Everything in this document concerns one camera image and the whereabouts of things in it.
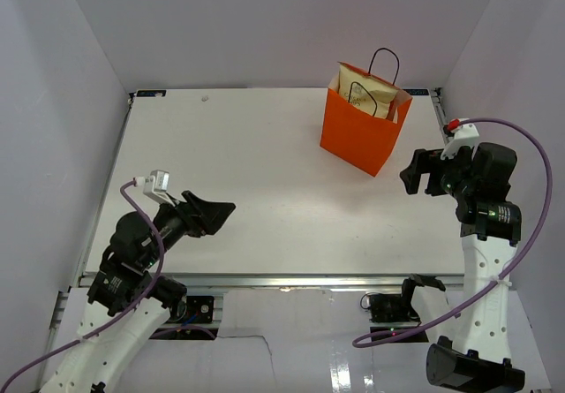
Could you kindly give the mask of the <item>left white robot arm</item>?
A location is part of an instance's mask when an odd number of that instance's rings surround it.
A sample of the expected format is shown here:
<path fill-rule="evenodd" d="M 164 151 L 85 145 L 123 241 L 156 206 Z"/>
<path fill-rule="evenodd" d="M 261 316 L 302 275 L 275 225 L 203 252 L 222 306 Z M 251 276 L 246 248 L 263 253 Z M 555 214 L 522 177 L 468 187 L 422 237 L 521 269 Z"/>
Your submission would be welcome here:
<path fill-rule="evenodd" d="M 235 208 L 184 191 L 180 200 L 161 198 L 154 218 L 138 206 L 123 215 L 87 292 L 79 342 L 41 391 L 113 391 L 154 332 L 185 315 L 185 286 L 150 268 L 161 268 L 164 254 L 182 238 L 214 235 Z"/>

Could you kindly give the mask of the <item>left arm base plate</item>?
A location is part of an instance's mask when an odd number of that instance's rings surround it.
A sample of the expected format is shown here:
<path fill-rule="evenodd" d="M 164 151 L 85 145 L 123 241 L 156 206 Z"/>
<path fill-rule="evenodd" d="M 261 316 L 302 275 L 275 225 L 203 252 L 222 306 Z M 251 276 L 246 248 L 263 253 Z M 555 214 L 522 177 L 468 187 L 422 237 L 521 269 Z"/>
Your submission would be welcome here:
<path fill-rule="evenodd" d="M 152 340 L 209 340 L 216 339 L 218 329 L 211 327 L 214 320 L 213 296 L 187 296 L 177 306 L 163 327 L 151 336 Z"/>

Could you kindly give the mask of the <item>orange chips bag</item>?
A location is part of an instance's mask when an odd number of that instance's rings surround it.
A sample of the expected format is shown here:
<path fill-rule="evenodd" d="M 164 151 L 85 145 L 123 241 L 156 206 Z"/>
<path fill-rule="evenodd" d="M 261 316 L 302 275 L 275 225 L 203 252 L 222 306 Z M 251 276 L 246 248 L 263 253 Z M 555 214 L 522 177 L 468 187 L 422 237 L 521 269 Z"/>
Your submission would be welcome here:
<path fill-rule="evenodd" d="M 371 117 L 388 118 L 397 89 L 353 66 L 340 63 L 338 94 L 350 105 Z"/>

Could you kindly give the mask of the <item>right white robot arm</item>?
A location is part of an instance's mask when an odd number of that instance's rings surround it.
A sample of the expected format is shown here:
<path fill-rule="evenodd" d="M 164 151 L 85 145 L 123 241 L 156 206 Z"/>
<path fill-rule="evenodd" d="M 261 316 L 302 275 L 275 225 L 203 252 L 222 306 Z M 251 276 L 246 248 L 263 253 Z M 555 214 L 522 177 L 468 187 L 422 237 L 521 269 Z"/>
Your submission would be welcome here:
<path fill-rule="evenodd" d="M 463 146 L 451 157 L 418 149 L 400 178 L 409 194 L 428 175 L 426 194 L 456 200 L 463 248 L 463 296 L 452 337 L 440 336 L 426 357 L 430 384 L 457 392 L 518 392 L 525 373 L 511 362 L 507 319 L 509 277 L 503 270 L 521 239 L 520 208 L 508 201 L 516 152 L 493 143 Z"/>

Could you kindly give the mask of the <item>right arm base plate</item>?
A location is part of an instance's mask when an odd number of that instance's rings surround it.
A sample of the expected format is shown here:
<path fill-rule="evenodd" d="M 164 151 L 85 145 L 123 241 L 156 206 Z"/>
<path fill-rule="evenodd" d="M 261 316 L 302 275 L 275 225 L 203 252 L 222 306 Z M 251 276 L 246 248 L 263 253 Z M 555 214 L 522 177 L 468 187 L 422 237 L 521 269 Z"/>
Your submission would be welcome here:
<path fill-rule="evenodd" d="M 435 276 L 411 274 L 400 293 L 366 293 L 359 302 L 370 314 L 371 331 L 412 329 L 449 310 L 444 283 Z"/>

